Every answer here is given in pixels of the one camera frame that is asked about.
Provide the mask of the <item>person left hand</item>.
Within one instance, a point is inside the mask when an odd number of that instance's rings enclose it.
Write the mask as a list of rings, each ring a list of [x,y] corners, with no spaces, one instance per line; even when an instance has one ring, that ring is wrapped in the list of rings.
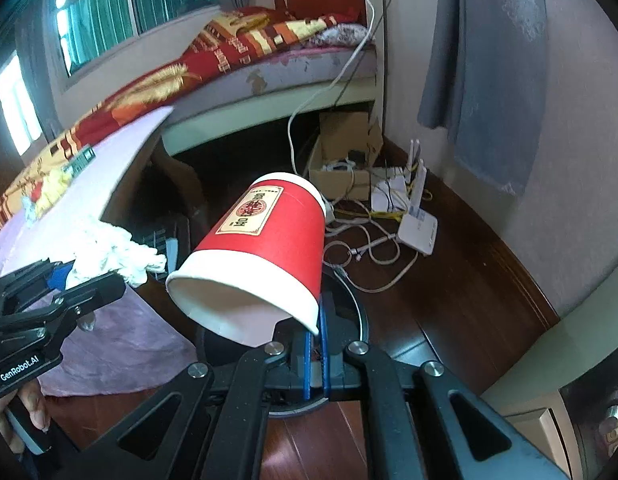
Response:
[[[38,430],[48,431],[50,416],[37,379],[28,382],[20,390],[12,391],[0,399],[0,434],[14,454],[22,454],[25,448],[24,442],[14,432],[6,417],[6,408],[14,398],[21,400],[30,421]]]

